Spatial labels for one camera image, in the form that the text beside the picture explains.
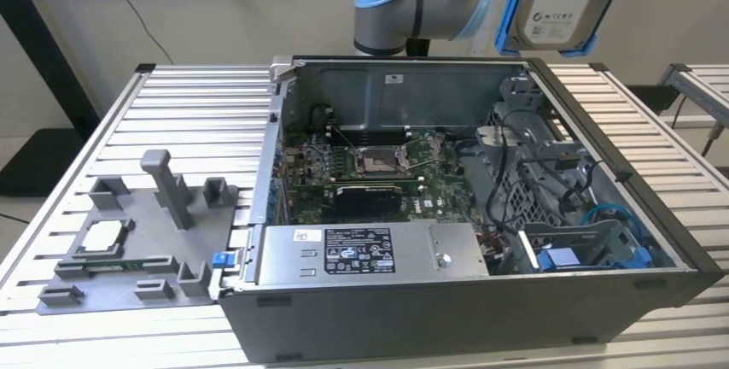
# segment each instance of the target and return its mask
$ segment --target warning label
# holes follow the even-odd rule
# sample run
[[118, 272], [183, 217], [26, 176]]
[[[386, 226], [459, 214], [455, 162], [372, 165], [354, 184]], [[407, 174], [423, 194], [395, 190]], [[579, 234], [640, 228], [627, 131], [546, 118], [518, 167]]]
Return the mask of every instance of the warning label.
[[326, 265], [330, 274], [396, 271], [390, 228], [326, 230]]
[[535, 0], [524, 33], [535, 44], [564, 44], [575, 33], [591, 0]]

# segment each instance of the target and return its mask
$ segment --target power supply label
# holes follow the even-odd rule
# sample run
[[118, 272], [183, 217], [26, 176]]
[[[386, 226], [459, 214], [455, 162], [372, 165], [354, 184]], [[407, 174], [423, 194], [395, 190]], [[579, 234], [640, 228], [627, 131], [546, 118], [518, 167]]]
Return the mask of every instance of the power supply label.
[[338, 228], [326, 230], [324, 270], [344, 273], [396, 271], [396, 253], [390, 228]]

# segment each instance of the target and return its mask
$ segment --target circuit board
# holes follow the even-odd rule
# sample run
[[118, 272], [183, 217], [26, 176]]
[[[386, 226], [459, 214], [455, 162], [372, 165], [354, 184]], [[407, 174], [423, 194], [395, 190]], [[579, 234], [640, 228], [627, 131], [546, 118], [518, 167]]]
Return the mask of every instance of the circuit board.
[[[287, 140], [287, 199], [295, 225], [399, 222], [432, 219], [482, 224], [466, 168], [455, 142], [436, 132], [412, 132], [400, 145], [336, 146], [323, 136], [298, 134]], [[398, 207], [372, 214], [344, 214], [343, 192], [398, 195]], [[364, 196], [366, 205], [372, 201]]]

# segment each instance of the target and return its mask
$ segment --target blue cable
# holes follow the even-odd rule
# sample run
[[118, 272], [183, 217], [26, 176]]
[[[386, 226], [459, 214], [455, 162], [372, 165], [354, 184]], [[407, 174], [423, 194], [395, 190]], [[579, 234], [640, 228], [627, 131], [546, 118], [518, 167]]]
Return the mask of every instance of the blue cable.
[[592, 215], [602, 209], [614, 209], [615, 211], [624, 213], [624, 215], [628, 217], [628, 221], [632, 222], [636, 226], [636, 239], [639, 241], [643, 240], [643, 226], [640, 225], [639, 220], [636, 220], [636, 217], [634, 217], [634, 214], [631, 214], [626, 207], [622, 207], [618, 204], [600, 204], [592, 207], [591, 210], [584, 213], [583, 222], [580, 223], [580, 225], [587, 225], [587, 223], [591, 221]]

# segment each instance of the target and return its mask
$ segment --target slotted metal surface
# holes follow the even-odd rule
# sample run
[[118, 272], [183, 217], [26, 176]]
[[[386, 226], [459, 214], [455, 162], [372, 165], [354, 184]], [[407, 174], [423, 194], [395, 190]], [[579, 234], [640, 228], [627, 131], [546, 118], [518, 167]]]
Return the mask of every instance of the slotted metal surface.
[[[552, 68], [696, 239], [729, 271], [729, 192], [716, 171], [611, 73], [598, 73], [588, 65]], [[247, 223], [252, 163], [260, 151], [255, 134], [267, 119], [262, 99], [268, 95], [266, 67], [158, 67], [152, 74], [135, 76], [0, 266], [0, 365], [247, 365], [219, 306], [56, 316], [39, 316], [33, 311], [56, 257], [67, 252], [91, 209], [86, 193], [94, 179], [114, 173], [122, 174], [132, 188], [152, 186], [136, 166], [148, 148], [170, 149], [174, 169], [186, 173], [190, 185], [200, 185], [215, 174], [244, 189], [236, 226]], [[140, 103], [154, 97], [167, 100]], [[247, 240], [247, 230], [234, 228], [230, 245], [238, 248]], [[728, 349], [729, 278], [724, 278], [688, 306], [650, 313], [608, 345], [340, 362], [319, 367], [727, 367]]]

